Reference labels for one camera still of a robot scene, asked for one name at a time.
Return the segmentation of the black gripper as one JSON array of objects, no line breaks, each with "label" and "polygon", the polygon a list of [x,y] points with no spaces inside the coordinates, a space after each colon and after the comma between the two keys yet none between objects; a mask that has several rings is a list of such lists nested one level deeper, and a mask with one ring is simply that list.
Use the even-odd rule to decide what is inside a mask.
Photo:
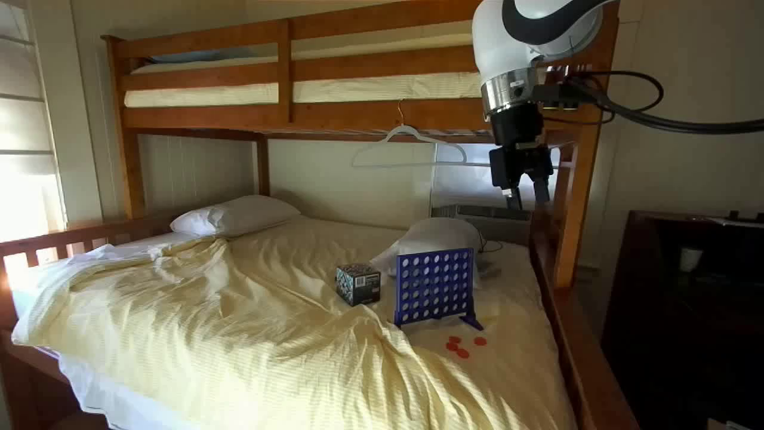
[{"label": "black gripper", "polygon": [[490,152],[492,183],[511,188],[511,207],[522,209],[517,181],[528,175],[534,181],[540,202],[549,202],[546,177],[552,175],[549,149],[540,144],[541,115],[531,103],[493,113],[490,118],[496,149]]}]

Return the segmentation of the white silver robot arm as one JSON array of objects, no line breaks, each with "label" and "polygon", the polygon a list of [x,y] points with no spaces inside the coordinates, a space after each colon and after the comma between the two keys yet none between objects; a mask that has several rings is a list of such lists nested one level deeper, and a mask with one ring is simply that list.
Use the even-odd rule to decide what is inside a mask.
[{"label": "white silver robot arm", "polygon": [[482,109],[496,149],[490,152],[492,183],[512,209],[522,207],[519,177],[534,201],[549,201],[554,171],[540,144],[536,66],[585,51],[608,0],[479,0],[472,14],[472,57]]}]

